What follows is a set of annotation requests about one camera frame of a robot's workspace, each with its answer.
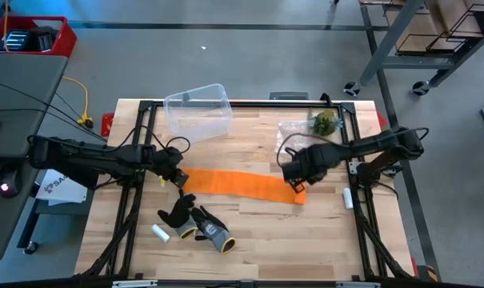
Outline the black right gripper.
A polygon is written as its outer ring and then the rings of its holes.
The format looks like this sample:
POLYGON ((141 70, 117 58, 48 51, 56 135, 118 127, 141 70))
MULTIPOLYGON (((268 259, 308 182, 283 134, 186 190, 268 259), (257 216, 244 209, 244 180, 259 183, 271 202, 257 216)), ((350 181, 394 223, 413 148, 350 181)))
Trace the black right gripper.
POLYGON ((296 194, 306 190, 303 182, 315 184, 323 180, 328 169, 340 163, 340 151, 334 144, 313 144, 300 150, 287 147, 285 152, 291 161, 283 164, 283 177, 296 194))

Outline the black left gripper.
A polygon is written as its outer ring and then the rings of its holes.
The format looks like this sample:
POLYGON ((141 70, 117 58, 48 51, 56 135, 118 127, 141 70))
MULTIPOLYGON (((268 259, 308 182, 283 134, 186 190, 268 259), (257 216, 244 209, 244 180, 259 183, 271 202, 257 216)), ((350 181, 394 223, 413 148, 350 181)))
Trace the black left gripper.
POLYGON ((183 160, 182 154, 175 147, 167 147, 153 152, 151 171, 163 178, 172 178, 171 182, 183 188, 188 175, 178 168, 183 160))

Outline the orange bandage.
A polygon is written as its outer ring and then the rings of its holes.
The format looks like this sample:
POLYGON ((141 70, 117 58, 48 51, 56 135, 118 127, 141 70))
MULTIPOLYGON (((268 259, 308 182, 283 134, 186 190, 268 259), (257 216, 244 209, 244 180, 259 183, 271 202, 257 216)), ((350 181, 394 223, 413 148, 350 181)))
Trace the orange bandage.
POLYGON ((281 178, 232 170, 185 169, 189 175, 182 188, 187 194, 222 194, 245 198, 306 204, 306 188, 296 193, 281 178))

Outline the clear plastic bag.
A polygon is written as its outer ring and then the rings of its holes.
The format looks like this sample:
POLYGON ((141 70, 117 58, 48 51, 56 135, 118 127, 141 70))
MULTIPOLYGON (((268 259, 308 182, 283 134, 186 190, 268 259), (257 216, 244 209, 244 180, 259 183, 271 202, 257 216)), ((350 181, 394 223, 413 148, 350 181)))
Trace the clear plastic bag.
POLYGON ((289 147, 292 150, 300 150, 314 144, 314 138, 308 138, 305 135, 311 134, 311 126, 308 121, 281 121, 278 123, 278 132, 276 139, 275 152, 279 155, 284 155, 285 148, 289 147), (290 138, 280 150, 279 147, 284 140, 291 134, 300 133, 304 136, 296 135, 290 138))

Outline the clear plastic bin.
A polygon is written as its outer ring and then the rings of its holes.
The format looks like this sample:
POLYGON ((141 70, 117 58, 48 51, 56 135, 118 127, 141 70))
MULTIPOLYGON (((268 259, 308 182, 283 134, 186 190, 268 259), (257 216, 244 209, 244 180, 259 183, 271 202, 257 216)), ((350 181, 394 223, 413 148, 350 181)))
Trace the clear plastic bin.
POLYGON ((172 135, 191 143, 227 135, 234 114, 224 86, 218 83, 169 95, 163 107, 172 135))

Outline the black glove yellow cuff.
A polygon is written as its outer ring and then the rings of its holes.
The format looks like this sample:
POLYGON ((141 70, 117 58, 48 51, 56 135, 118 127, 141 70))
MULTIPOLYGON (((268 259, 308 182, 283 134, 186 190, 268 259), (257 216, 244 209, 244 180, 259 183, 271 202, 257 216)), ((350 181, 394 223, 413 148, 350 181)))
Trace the black glove yellow cuff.
POLYGON ((174 204, 171 212, 158 211, 158 216, 169 227, 173 228, 180 239, 186 239, 193 235, 198 229, 197 224, 191 216, 191 209, 194 208, 194 194, 186 194, 180 197, 174 204))

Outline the grey printed glove yellow cuff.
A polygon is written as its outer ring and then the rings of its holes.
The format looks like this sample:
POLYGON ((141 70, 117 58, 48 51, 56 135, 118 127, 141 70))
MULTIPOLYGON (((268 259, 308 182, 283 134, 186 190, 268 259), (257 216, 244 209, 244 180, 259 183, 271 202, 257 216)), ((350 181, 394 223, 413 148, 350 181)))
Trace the grey printed glove yellow cuff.
POLYGON ((227 254, 236 245, 236 239, 230 235, 226 225, 208 212, 203 206, 194 207, 190 214, 198 227, 196 241, 210 240, 220 254, 227 254))

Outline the small green potted plant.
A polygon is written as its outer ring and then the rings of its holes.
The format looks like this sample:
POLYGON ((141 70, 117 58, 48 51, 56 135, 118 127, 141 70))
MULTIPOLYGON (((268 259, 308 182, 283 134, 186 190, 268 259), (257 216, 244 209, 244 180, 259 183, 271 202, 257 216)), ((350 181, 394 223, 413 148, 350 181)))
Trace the small green potted plant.
POLYGON ((343 120, 337 117, 332 110, 324 110, 314 115, 312 109, 309 109, 306 121, 309 130, 318 136, 329 136, 341 129, 343 124, 343 120))

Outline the grey block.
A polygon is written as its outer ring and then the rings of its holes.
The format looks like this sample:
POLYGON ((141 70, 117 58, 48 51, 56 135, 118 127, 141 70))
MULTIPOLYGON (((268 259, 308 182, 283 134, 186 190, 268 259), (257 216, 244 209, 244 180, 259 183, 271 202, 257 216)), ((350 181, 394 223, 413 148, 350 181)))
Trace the grey block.
POLYGON ((309 94, 307 92, 292 92, 292 91, 281 91, 281 92, 271 92, 269 94, 269 100, 308 100, 309 94))

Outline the white printed paper sheet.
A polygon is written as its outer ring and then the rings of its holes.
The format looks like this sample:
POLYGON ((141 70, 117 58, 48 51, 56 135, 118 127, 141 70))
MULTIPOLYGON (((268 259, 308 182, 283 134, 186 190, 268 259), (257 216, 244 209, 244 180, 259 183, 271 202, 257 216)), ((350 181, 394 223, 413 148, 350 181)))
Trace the white printed paper sheet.
POLYGON ((56 170, 48 170, 35 198, 48 201, 50 206, 55 206, 66 203, 79 204, 86 200, 86 196, 87 188, 56 170))

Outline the orange black foot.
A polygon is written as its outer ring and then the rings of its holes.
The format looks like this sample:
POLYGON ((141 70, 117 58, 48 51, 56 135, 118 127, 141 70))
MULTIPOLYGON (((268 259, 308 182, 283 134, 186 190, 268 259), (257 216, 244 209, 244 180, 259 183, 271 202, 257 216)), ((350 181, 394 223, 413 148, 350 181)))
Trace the orange black foot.
POLYGON ((416 265, 415 275, 425 282, 439 282, 435 269, 428 265, 416 265))

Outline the black computer mouse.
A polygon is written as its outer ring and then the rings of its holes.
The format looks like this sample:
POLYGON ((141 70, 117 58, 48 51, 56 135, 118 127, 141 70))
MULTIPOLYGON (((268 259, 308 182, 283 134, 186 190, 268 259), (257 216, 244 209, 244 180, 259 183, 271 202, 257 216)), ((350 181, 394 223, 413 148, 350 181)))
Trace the black computer mouse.
POLYGON ((0 169, 0 195, 14 198, 21 192, 21 172, 16 166, 4 166, 0 169))

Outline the grey desk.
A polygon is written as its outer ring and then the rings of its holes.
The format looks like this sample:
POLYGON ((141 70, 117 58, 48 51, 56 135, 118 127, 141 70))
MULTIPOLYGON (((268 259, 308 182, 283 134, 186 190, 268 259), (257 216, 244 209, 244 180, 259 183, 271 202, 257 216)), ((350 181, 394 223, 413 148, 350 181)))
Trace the grey desk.
POLYGON ((0 169, 16 166, 21 192, 0 195, 0 260, 38 175, 26 158, 27 137, 36 134, 68 63, 64 56, 0 54, 0 169))

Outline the red plastic crate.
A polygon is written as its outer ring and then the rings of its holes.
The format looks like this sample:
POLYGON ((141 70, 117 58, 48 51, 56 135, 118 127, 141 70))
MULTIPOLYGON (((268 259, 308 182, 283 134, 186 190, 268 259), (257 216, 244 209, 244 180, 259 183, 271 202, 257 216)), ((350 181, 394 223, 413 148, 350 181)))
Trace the red plastic crate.
POLYGON ((68 20, 63 16, 1 16, 0 18, 0 40, 5 36, 8 30, 27 30, 40 26, 50 26, 58 31, 56 41, 51 50, 46 52, 37 52, 30 49, 30 40, 26 50, 7 51, 14 54, 39 54, 64 56, 69 58, 77 41, 77 36, 71 29, 68 20))

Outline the black box device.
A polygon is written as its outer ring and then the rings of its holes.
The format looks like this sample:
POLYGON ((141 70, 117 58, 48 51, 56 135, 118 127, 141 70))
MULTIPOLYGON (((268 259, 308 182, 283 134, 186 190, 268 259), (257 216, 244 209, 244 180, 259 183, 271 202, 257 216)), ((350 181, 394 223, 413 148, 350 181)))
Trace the black box device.
POLYGON ((40 26, 30 30, 30 49, 37 52, 46 52, 52 49, 58 31, 50 26, 40 26))

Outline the black striped device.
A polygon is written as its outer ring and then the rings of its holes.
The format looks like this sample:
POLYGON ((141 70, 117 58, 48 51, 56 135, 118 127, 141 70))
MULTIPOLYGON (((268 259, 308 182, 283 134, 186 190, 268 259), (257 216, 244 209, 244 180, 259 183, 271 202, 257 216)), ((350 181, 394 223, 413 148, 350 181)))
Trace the black striped device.
POLYGON ((22 51, 28 47, 30 32, 27 30, 8 30, 0 40, 0 50, 22 51))

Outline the silver bracket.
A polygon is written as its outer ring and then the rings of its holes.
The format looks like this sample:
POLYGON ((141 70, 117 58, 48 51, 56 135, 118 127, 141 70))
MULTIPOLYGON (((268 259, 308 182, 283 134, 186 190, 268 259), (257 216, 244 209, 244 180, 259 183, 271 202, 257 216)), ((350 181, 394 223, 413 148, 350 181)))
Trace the silver bracket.
POLYGON ((336 288, 381 288, 381 284, 377 282, 355 282, 355 281, 337 281, 336 288))
POLYGON ((112 282, 111 288, 156 288, 157 280, 123 280, 112 282))

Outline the grey metal table frame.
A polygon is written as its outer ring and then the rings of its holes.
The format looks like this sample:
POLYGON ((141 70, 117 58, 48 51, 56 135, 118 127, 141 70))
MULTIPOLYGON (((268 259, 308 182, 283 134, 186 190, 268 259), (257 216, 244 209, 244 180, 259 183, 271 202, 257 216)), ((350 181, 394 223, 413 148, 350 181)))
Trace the grey metal table frame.
POLYGON ((484 45, 484 0, 359 0, 370 51, 361 88, 385 69, 435 70, 430 89, 484 45))

